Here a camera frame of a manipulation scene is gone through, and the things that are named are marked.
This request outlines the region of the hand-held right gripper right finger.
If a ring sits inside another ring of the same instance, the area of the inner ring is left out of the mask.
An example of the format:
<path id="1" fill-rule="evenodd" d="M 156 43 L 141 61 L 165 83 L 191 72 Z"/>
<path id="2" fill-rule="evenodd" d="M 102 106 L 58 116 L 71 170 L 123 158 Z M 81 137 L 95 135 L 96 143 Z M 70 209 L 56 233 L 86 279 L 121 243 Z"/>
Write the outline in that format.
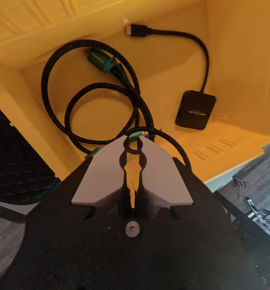
<path id="1" fill-rule="evenodd" d="M 144 136 L 140 144 L 141 182 L 148 206 L 192 205 L 193 199 L 171 155 Z"/>

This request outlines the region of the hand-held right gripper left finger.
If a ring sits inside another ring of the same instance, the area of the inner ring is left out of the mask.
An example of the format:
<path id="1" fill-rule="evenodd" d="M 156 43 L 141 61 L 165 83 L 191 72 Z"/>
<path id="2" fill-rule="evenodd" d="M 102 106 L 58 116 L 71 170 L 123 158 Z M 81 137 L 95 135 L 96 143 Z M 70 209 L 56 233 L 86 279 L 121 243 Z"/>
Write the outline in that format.
<path id="1" fill-rule="evenodd" d="M 94 155 L 71 200 L 72 205 L 113 207 L 117 200 L 121 200 L 125 206 L 132 207 L 130 191 L 122 196 L 127 182 L 120 156 L 125 151 L 123 144 L 127 139 L 124 135 Z"/>

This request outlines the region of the black HDMI switch with cable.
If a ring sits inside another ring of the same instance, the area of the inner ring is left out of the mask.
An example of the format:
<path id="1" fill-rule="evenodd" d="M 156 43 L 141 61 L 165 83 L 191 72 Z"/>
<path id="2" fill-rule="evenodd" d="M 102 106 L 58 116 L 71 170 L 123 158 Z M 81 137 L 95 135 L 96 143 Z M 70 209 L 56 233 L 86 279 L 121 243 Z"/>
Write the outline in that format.
<path id="1" fill-rule="evenodd" d="M 206 60 L 202 87 L 200 91 L 188 90 L 184 92 L 175 119 L 175 124 L 182 128 L 195 130 L 205 129 L 217 99 L 213 95 L 204 93 L 210 66 L 209 52 L 204 42 L 197 36 L 187 32 L 156 30 L 141 24 L 127 25 L 125 31 L 126 34 L 131 37 L 147 37 L 150 35 L 183 37 L 194 41 L 200 46 Z"/>

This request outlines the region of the yellow plastic bin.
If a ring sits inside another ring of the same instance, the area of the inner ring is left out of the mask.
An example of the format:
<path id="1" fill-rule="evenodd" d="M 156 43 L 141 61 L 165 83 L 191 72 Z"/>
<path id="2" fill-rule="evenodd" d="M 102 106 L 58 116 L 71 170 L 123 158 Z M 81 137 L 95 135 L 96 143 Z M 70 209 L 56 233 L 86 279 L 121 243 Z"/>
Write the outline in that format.
<path id="1" fill-rule="evenodd" d="M 131 23 L 205 43 L 205 93 L 217 102 L 204 130 L 175 125 L 183 93 L 202 86 L 201 48 L 181 37 L 127 36 Z M 155 128 L 180 143 L 203 182 L 270 143 L 270 1 L 0 1 L 0 110 L 61 180 L 84 154 L 47 115 L 40 82 L 51 54 L 77 39 L 106 43 L 130 62 Z"/>

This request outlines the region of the black mesh pad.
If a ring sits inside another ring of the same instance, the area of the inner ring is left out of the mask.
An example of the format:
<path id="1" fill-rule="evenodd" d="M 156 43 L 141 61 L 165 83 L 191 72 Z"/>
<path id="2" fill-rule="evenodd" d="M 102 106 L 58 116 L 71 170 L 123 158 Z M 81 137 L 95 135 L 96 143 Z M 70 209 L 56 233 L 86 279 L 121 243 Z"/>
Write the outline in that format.
<path id="1" fill-rule="evenodd" d="M 0 202 L 31 205 L 61 183 L 0 110 Z"/>

